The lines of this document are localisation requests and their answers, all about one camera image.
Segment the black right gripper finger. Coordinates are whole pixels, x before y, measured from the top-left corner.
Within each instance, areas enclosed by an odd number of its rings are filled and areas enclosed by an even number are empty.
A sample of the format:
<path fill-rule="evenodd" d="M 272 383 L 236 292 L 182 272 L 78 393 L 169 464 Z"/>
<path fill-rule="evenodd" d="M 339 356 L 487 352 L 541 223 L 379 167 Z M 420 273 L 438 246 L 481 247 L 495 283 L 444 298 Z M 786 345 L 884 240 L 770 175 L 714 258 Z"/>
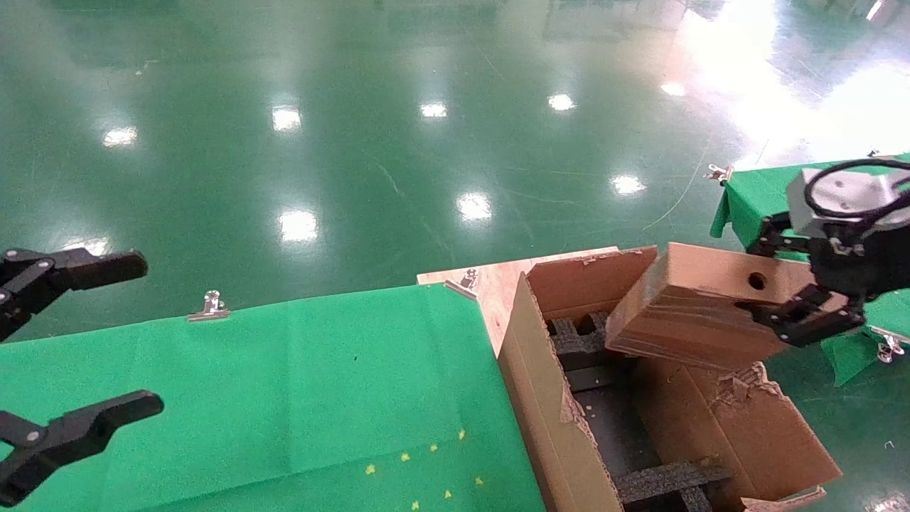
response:
<path fill-rule="evenodd" d="M 846 302 L 832 311 L 825 306 L 835 296 L 831 289 L 809 284 L 784 304 L 737 302 L 735 307 L 749 312 L 751 320 L 770 328 L 789 346 L 806 347 L 836 335 L 846 334 L 867 323 L 865 296 L 846 296 Z"/>
<path fill-rule="evenodd" d="M 759 233 L 746 248 L 746 253 L 766 258 L 777 258 L 780 254 L 800 254 L 801 258 L 809 258 L 809 255 L 819 247 L 818 242 L 806 237 L 786 235 L 786 231 L 790 229 L 792 229 L 790 213 L 764 217 Z"/>

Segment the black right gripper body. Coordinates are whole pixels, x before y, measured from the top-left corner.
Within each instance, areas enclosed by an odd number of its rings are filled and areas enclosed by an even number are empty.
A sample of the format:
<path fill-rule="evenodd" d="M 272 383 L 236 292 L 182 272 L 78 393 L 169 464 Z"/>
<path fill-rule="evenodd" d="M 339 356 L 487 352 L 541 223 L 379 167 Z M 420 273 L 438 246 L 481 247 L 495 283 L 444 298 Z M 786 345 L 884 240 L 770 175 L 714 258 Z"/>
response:
<path fill-rule="evenodd" d="M 867 301 L 909 288 L 909 227 L 872 233 L 862 246 L 862 255 L 837 254 L 828 240 L 810 239 L 810 269 L 815 282 L 838 294 Z"/>

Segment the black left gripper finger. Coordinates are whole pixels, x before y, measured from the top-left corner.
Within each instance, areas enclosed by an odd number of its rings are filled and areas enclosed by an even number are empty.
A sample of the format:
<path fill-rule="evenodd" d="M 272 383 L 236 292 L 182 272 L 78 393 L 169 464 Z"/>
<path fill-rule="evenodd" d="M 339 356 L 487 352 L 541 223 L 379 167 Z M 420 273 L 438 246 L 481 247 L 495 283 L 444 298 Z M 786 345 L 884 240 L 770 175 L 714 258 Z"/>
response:
<path fill-rule="evenodd" d="M 146 390 L 65 412 L 47 425 L 2 411 L 2 443 L 11 451 L 1 464 L 1 505 L 18 506 L 56 470 L 106 450 L 121 427 L 163 411 L 160 396 Z"/>
<path fill-rule="evenodd" d="M 66 292 L 133 281 L 147 273 L 149 263 L 136 250 L 95 256 L 84 247 L 54 253 L 13 247 L 2 253 L 1 341 Z"/>

